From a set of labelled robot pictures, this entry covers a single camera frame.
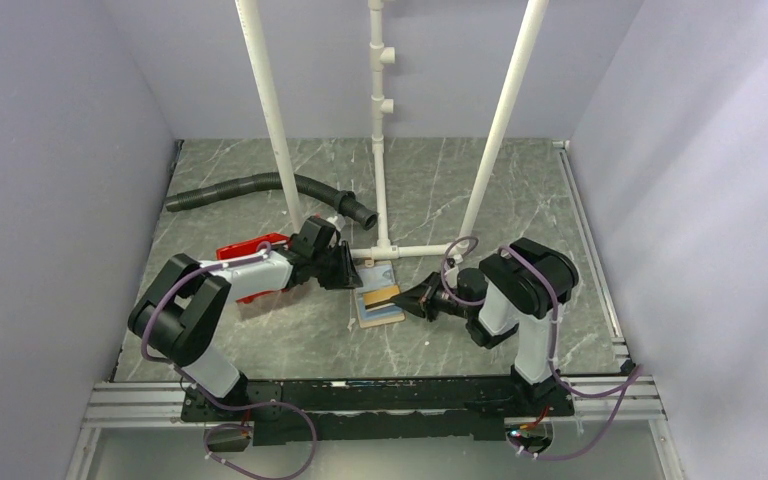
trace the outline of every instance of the light purple wall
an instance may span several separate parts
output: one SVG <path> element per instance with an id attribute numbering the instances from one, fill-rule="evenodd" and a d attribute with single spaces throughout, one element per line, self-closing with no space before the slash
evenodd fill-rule
<path id="1" fill-rule="evenodd" d="M 172 154 L 100 2 L 0 0 L 0 479 L 65 474 Z"/>
<path id="2" fill-rule="evenodd" d="M 768 2 L 646 1 L 572 161 L 688 477 L 768 478 Z"/>
<path id="3" fill-rule="evenodd" d="M 104 0 L 179 138 L 265 137 L 234 0 Z M 569 138 L 642 0 L 552 0 L 508 134 Z M 397 136 L 486 136 L 524 0 L 398 0 L 384 9 Z M 364 0 L 260 2 L 287 134 L 367 136 Z"/>

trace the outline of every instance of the black corrugated hose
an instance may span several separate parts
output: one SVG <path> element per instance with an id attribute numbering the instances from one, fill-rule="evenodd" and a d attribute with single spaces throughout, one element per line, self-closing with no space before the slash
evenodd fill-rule
<path id="1" fill-rule="evenodd" d="M 334 210 L 337 210 L 340 215 L 358 222 L 364 230 L 369 230 L 378 223 L 378 213 L 355 200 L 354 192 L 337 190 L 304 175 L 296 175 L 296 187 L 299 193 L 327 203 L 334 207 Z M 178 212 L 267 190 L 282 190 L 281 177 L 278 176 L 278 173 L 257 173 L 250 177 L 235 178 L 209 187 L 189 190 L 166 197 L 164 203 L 166 210 Z"/>

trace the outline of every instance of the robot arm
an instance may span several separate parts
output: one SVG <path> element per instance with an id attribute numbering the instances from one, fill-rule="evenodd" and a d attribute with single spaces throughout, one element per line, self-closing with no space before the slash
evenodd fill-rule
<path id="1" fill-rule="evenodd" d="M 286 245 L 262 251 L 251 263 L 204 272 L 187 282 L 158 314 L 148 344 L 225 405 L 248 403 L 248 379 L 213 345 L 225 303 L 254 294 L 292 288 L 316 278 L 326 290 L 356 288 L 360 277 L 337 227 L 308 218 Z M 210 265 L 234 265 L 237 259 L 199 262 L 185 254 L 172 257 L 131 311 L 128 328 L 142 338 L 161 299 L 184 276 Z M 179 301 L 189 299 L 189 303 Z"/>
<path id="2" fill-rule="evenodd" d="M 579 276 L 569 258 L 527 238 L 513 242 L 510 248 L 549 281 L 561 308 L 572 298 Z M 394 297 L 393 303 L 429 321 L 439 312 L 465 318 L 472 340 L 485 348 L 495 347 L 518 330 L 519 350 L 511 369 L 514 382 L 524 401 L 544 403 L 557 385 L 548 362 L 551 325 L 547 313 L 552 301 L 543 284 L 506 252 L 484 258 L 478 268 L 458 272 L 454 293 L 474 305 L 449 295 L 443 281 L 434 272 L 420 285 Z M 480 299 L 483 304 L 475 304 Z"/>

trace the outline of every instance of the vertical pipe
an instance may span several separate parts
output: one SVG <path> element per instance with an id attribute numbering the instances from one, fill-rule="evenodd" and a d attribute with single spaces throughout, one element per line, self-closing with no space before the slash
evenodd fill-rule
<path id="1" fill-rule="evenodd" d="M 275 164 L 284 187 L 284 197 L 287 199 L 287 211 L 293 222 L 293 230 L 302 228 L 302 208 L 299 203 L 299 192 L 296 189 L 296 178 L 293 175 L 293 163 L 290 161 L 290 150 L 287 148 L 287 137 L 284 134 L 284 122 L 281 121 L 281 111 L 278 108 L 278 95 L 275 93 L 275 82 L 272 79 L 272 67 L 269 65 L 269 55 L 266 52 L 266 40 L 263 37 L 263 26 L 260 23 L 260 12 L 257 0 L 236 0 L 237 14 L 240 26 L 246 39 L 246 49 L 249 52 L 257 93 L 263 106 L 263 116 L 266 118 L 266 128 L 269 130 L 269 140 L 275 153 Z"/>
<path id="2" fill-rule="evenodd" d="M 531 58 L 531 52 L 534 50 L 534 43 L 537 40 L 537 33 L 540 31 L 540 24 L 543 22 L 543 15 L 546 13 L 546 5 L 548 3 L 549 0 L 528 0 L 528 5 L 525 7 L 522 25 L 520 26 L 519 35 L 514 46 L 514 53 L 508 66 L 508 73 L 505 75 L 502 94 L 499 96 L 496 114 L 493 116 L 493 123 L 490 125 L 490 134 L 487 136 L 487 144 L 484 146 L 484 154 L 481 156 L 481 164 L 478 167 L 475 184 L 472 186 L 472 194 L 469 197 L 466 214 L 464 214 L 464 221 L 458 237 L 472 234 L 472 227 L 475 225 L 475 219 L 478 217 L 478 210 L 481 208 L 481 201 L 484 199 L 487 183 L 490 182 L 493 165 L 496 163 L 496 157 L 499 155 L 499 147 L 505 136 L 505 130 L 508 128 L 511 112 L 516 104 L 519 88 L 522 86 L 525 68 L 528 66 L 528 60 Z"/>
<path id="3" fill-rule="evenodd" d="M 382 0 L 369 0 L 369 64 L 372 70 L 372 155 L 375 164 L 375 209 L 378 210 L 379 247 L 390 247 L 387 223 L 387 189 L 384 181 L 384 65 L 381 54 L 384 51 L 383 25 L 381 19 Z"/>

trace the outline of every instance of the black mounting plate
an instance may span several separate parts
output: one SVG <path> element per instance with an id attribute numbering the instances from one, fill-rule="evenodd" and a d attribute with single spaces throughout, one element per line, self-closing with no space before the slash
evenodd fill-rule
<path id="1" fill-rule="evenodd" d="M 281 400 L 281 386 L 273 382 L 249 382 L 246 387 L 251 403 Z M 279 406 L 268 406 L 250 410 L 251 419 L 255 422 L 275 421 L 281 416 L 283 409 Z M 245 412 L 225 412 L 217 410 L 198 390 L 187 389 L 184 406 L 181 409 L 181 421 L 187 423 L 201 422 L 232 422 L 240 421 Z"/>

